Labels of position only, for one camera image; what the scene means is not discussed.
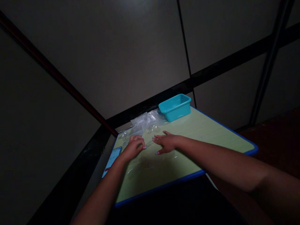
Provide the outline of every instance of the gray wall panel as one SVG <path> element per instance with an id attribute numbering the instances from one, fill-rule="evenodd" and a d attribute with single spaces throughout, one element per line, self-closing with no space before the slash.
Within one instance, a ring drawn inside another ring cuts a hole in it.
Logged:
<path id="1" fill-rule="evenodd" d="M 280 0 L 180 0 L 192 74 L 268 36 Z"/>
<path id="2" fill-rule="evenodd" d="M 176 1 L 2 1 L 0 8 L 105 118 L 189 77 Z"/>
<path id="3" fill-rule="evenodd" d="M 300 40 L 279 49 L 258 114 L 263 122 L 300 106 Z"/>
<path id="4" fill-rule="evenodd" d="M 287 22 L 287 28 L 300 22 L 300 0 L 295 0 L 290 18 Z"/>
<path id="5" fill-rule="evenodd" d="M 197 108 L 231 129 L 249 123 L 265 54 L 196 88 Z"/>
<path id="6" fill-rule="evenodd" d="M 2 224 L 26 224 L 100 124 L 0 29 Z"/>

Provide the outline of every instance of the plastic bin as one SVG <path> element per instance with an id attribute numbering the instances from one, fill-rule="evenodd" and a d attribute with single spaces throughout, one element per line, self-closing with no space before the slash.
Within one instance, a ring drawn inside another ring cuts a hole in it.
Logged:
<path id="1" fill-rule="evenodd" d="M 158 107 L 165 114 L 167 120 L 172 122 L 191 113 L 190 101 L 190 97 L 179 94 L 160 103 Z"/>

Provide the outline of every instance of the plastic wrap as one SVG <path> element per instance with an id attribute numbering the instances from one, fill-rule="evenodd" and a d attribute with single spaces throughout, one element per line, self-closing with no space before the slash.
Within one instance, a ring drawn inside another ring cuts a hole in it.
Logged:
<path id="1" fill-rule="evenodd" d="M 119 135 L 119 139 L 123 139 L 123 149 L 128 145 L 130 137 L 132 135 L 143 136 L 144 132 L 147 130 L 147 133 L 151 132 L 160 132 L 159 126 L 163 126 L 168 123 L 164 114 L 161 113 L 159 108 L 154 109 L 150 112 L 145 112 L 142 115 L 131 120 L 132 127 L 129 130 L 122 131 Z M 151 141 L 146 144 L 146 146 L 150 146 L 153 144 Z"/>

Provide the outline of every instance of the light green tabletop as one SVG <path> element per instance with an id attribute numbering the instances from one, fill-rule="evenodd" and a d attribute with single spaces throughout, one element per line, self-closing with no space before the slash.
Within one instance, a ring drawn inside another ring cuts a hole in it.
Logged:
<path id="1" fill-rule="evenodd" d="M 151 140 L 155 134 L 164 135 L 164 130 L 172 134 L 224 146 L 241 153 L 257 151 L 257 147 L 253 143 L 193 107 L 191 107 L 189 115 L 158 127 L 151 133 L 145 131 L 143 135 L 145 143 L 152 143 Z M 122 146 L 123 143 L 124 140 L 117 137 L 114 149 Z M 201 170 L 176 150 L 163 155 L 155 155 L 161 148 L 160 145 L 153 143 L 129 163 L 116 203 Z"/>

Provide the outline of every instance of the black metal frame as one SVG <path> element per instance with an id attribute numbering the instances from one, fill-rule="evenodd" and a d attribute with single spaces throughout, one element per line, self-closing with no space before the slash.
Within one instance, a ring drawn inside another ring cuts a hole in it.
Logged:
<path id="1" fill-rule="evenodd" d="M 280 40 L 283 38 L 284 30 L 288 23 L 288 19 L 290 17 L 294 2 L 295 0 L 284 0 L 280 2 L 275 25 L 271 34 L 272 45 L 267 52 L 267 57 L 263 65 L 261 79 L 258 85 L 254 105 L 250 116 L 250 125 L 254 125 L 256 123 L 258 113 L 262 105 L 263 97 L 266 93 L 267 85 L 278 53 Z"/>

